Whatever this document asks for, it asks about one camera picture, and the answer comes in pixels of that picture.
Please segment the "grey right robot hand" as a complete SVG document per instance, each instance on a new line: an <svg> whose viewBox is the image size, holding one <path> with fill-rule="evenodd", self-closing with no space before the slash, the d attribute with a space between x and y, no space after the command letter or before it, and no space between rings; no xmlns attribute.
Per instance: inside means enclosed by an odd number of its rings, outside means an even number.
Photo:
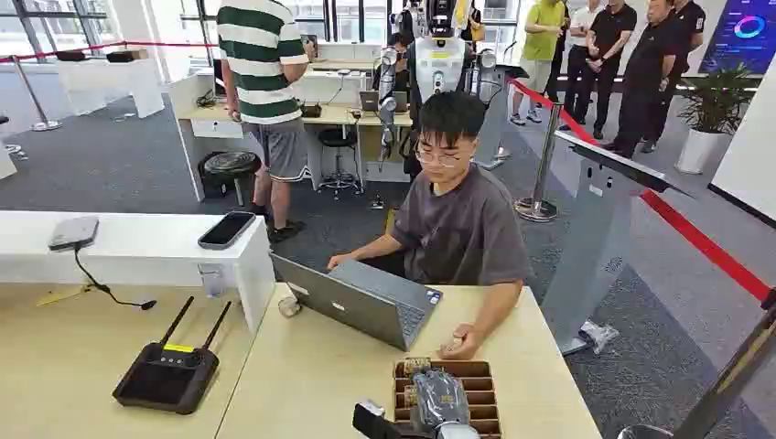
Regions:
<svg viewBox="0 0 776 439"><path fill-rule="evenodd" d="M443 369L425 369L412 376L410 403L413 427L432 438L473 438L469 402L462 381Z"/></svg>

